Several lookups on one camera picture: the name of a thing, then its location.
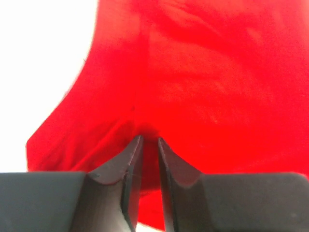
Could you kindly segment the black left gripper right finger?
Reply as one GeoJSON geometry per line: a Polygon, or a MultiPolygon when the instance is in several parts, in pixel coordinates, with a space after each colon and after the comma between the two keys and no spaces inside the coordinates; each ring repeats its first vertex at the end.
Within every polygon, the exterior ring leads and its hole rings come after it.
{"type": "Polygon", "coordinates": [[[158,140],[168,232],[306,232],[309,182],[296,173],[204,174],[158,140]]]}

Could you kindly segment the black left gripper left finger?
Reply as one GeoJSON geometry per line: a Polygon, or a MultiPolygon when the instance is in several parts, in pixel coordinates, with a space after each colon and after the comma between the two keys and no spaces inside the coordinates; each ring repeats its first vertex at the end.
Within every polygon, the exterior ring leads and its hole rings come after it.
{"type": "Polygon", "coordinates": [[[0,175],[3,232],[133,232],[143,138],[91,172],[0,175]]]}

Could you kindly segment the red t shirt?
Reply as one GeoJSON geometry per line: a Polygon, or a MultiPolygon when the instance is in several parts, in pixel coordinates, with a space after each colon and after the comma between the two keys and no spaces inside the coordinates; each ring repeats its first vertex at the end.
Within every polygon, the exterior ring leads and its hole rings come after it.
{"type": "Polygon", "coordinates": [[[164,228],[158,138],[205,173],[309,173],[306,0],[101,0],[28,170],[91,171],[144,137],[139,222],[164,228]]]}

